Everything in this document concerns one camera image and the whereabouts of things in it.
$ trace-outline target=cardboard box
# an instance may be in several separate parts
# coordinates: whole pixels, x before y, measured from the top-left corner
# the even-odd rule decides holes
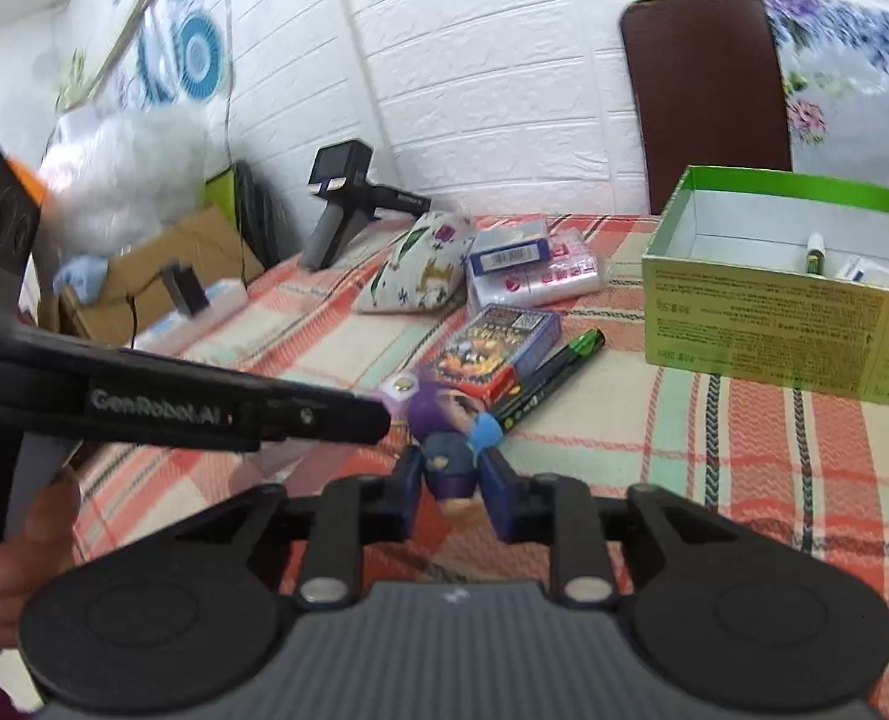
[[[172,312],[174,304],[156,276],[174,260],[192,266],[205,287],[222,278],[241,278],[241,271],[249,283],[264,272],[220,209],[209,206],[177,221],[153,241],[112,258],[97,303],[82,306],[74,291],[65,287],[61,304],[74,333],[113,346],[130,343],[133,314],[126,298],[135,295],[138,333]]]
[[[833,277],[855,256],[889,268],[889,189],[689,167],[644,255],[648,362],[889,404],[889,289]]]

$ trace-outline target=barcode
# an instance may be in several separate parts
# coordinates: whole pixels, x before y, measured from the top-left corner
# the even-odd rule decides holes
[[[508,248],[504,251],[496,251],[492,254],[481,255],[482,271],[497,271],[499,268],[507,268],[510,265],[524,265],[541,259],[541,252],[537,244],[529,244],[526,247]]]
[[[541,314],[521,314],[520,317],[514,320],[511,327],[515,330],[534,330],[537,325],[541,324],[541,320],[544,319]]]

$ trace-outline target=human hand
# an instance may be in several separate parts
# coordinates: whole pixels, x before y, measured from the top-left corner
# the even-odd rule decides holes
[[[31,504],[20,536],[0,543],[0,648],[17,646],[20,613],[31,595],[73,565],[76,483],[61,480]]]

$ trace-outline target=blue circular decoration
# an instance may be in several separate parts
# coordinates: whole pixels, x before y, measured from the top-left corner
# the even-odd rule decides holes
[[[220,84],[225,50],[217,25],[206,13],[191,13],[178,30],[181,86],[197,103],[210,100]]]
[[[158,69],[159,57],[164,52],[159,33],[153,28],[153,16],[145,14],[145,23],[138,30],[138,73],[137,77],[143,84],[143,95],[140,95],[138,107],[148,108],[153,105],[171,105],[177,98],[177,89],[173,79],[167,84]]]

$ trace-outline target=black cable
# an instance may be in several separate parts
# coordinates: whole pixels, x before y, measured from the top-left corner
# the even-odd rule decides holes
[[[134,348],[134,341],[137,340],[138,337],[138,301],[137,298],[132,298],[131,295],[127,295],[130,299],[127,301],[127,305],[131,307],[131,348]]]
[[[231,156],[231,98],[234,95],[235,68],[234,68],[234,11],[231,0],[225,0],[225,41],[227,42],[227,103],[225,104],[225,152],[227,154],[227,169],[234,167],[234,158]]]
[[[156,282],[159,278],[161,278],[161,271],[157,271],[156,274],[150,277],[148,281],[145,281],[140,287],[136,290],[128,290],[125,295],[121,295],[120,298],[113,298],[111,300],[102,301],[101,306],[116,306],[119,303],[130,303],[133,300],[137,300],[147,292],[151,287],[154,286],[154,282]]]
[[[241,284],[244,284],[244,288],[246,288],[247,262],[244,260],[244,236],[241,233],[238,233],[238,238],[241,239]]]

